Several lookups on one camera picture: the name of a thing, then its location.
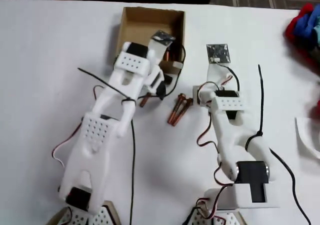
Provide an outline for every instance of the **white table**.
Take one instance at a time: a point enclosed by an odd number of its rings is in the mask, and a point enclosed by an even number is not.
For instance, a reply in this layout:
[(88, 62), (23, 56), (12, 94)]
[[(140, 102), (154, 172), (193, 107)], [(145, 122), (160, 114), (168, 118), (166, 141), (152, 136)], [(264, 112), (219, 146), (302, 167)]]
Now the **white table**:
[[(134, 116), (136, 167), (133, 224), (181, 224), (213, 182), (213, 146), (196, 138), (207, 111), (193, 107), (176, 127), (167, 117), (179, 93), (206, 80), (206, 44), (227, 43), (232, 67), (259, 126), (261, 64), (265, 87), (264, 138), (291, 167), (299, 201), (314, 224), (319, 214), (320, 163), (300, 149), (294, 117), (308, 116), (319, 98), (318, 76), (304, 66), (282, 36), (295, 10), (214, 5), (83, 1), (0, 0), (0, 222), (42, 225), (64, 206), (57, 188), (63, 170), (51, 150), (93, 105), (101, 75), (110, 70), (124, 6), (186, 11), (186, 60), (175, 92), (149, 101)], [(64, 160), (73, 142), (58, 153)], [(114, 146), (105, 197), (128, 224), (132, 135)], [(294, 203), (291, 179), (278, 163), (280, 209), (242, 211), (249, 225), (306, 224)]]

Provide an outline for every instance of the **bolt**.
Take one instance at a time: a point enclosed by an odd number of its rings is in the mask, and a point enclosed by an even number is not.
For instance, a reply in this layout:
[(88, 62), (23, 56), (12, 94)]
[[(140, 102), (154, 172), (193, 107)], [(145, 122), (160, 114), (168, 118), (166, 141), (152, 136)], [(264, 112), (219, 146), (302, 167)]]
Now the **bolt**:
[(148, 99), (150, 98), (151, 93), (148, 92), (144, 98), (142, 99), (142, 101), (140, 102), (140, 107), (143, 108), (146, 105), (146, 102), (148, 101)]
[(186, 100), (185, 105), (183, 106), (182, 110), (179, 112), (179, 114), (177, 115), (177, 117), (172, 121), (172, 126), (176, 126), (177, 123), (179, 122), (179, 120), (183, 117), (183, 115), (186, 113), (186, 111), (188, 110), (188, 108), (190, 108), (190, 106), (193, 104), (194, 100), (192, 98), (188, 98)]
[(174, 105), (174, 108), (173, 108), (173, 110), (172, 110), (172, 112), (171, 112), (171, 114), (170, 114), (170, 116), (169, 116), (168, 121), (167, 121), (168, 124), (171, 124), (171, 123), (172, 123), (173, 119), (175, 118), (175, 116), (176, 116), (176, 114), (177, 114), (177, 112), (178, 112), (178, 109), (179, 109), (180, 105), (182, 104), (182, 102), (183, 102), (185, 99), (186, 99), (186, 95), (185, 95), (185, 94), (180, 93), (180, 94), (178, 95), (178, 99), (177, 99), (177, 101), (176, 101), (176, 103), (175, 103), (175, 105)]

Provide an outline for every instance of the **copper screw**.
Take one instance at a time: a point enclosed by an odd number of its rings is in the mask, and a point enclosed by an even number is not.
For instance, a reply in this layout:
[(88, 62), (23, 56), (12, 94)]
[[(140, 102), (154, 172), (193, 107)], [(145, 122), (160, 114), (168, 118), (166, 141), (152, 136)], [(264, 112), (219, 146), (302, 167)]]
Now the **copper screw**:
[(148, 99), (150, 98), (151, 93), (148, 92), (145, 97), (142, 99), (142, 101), (140, 102), (140, 107), (143, 108), (146, 105), (146, 102), (148, 101)]
[(176, 101), (176, 103), (175, 103), (175, 105), (174, 105), (174, 108), (173, 108), (173, 110), (172, 110), (172, 112), (171, 112), (171, 114), (170, 114), (170, 117), (169, 117), (169, 119), (168, 119), (168, 121), (167, 121), (168, 124), (171, 124), (171, 123), (172, 123), (173, 119), (174, 119), (175, 116), (176, 116), (176, 113), (178, 112), (178, 109), (179, 109), (180, 105), (182, 104), (182, 102), (183, 102), (185, 99), (186, 99), (186, 95), (185, 95), (185, 94), (180, 93), (180, 94), (178, 95), (178, 100)]
[(169, 51), (168, 50), (165, 51), (164, 56), (165, 56), (164, 60), (169, 61)]
[(190, 106), (192, 105), (192, 103), (194, 102), (194, 100), (192, 98), (188, 98), (186, 100), (185, 105), (183, 106), (182, 110), (179, 112), (179, 114), (177, 115), (177, 117), (172, 121), (171, 125), (172, 126), (176, 126), (177, 123), (179, 122), (179, 120), (183, 117), (183, 115), (186, 113), (186, 111), (188, 110), (188, 108), (190, 108)]

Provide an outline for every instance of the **cardboard box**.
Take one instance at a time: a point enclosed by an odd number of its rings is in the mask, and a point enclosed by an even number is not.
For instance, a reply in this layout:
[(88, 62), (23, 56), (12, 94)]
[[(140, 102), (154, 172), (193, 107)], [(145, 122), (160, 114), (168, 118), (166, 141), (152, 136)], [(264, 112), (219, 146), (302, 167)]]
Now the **cardboard box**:
[[(175, 37), (177, 43), (184, 44), (185, 12), (145, 7), (124, 7), (116, 45), (116, 56), (124, 42), (134, 42), (148, 46), (150, 38), (158, 30)], [(180, 62), (185, 56), (181, 46), (172, 44), (171, 55)], [(173, 61), (162, 61), (160, 68), (165, 74), (176, 75), (180, 68), (173, 67)]]

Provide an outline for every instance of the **blue fabric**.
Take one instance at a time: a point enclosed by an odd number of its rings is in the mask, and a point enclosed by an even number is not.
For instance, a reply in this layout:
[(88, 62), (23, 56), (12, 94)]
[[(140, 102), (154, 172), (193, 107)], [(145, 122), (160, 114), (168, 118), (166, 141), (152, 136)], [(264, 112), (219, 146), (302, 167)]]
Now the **blue fabric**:
[(318, 45), (318, 36), (315, 36), (314, 27), (320, 16), (320, 4), (315, 6), (312, 13), (305, 14), (296, 22), (293, 34), (303, 41), (304, 47), (308, 50)]
[(317, 41), (318, 46), (320, 46), (320, 16), (316, 19), (312, 34), (314, 39)]
[(300, 17), (298, 21), (296, 21), (296, 25), (293, 29), (293, 35), (304, 38), (304, 32), (306, 27), (308, 26), (310, 15), (311, 13), (307, 13), (303, 15), (303, 17)]

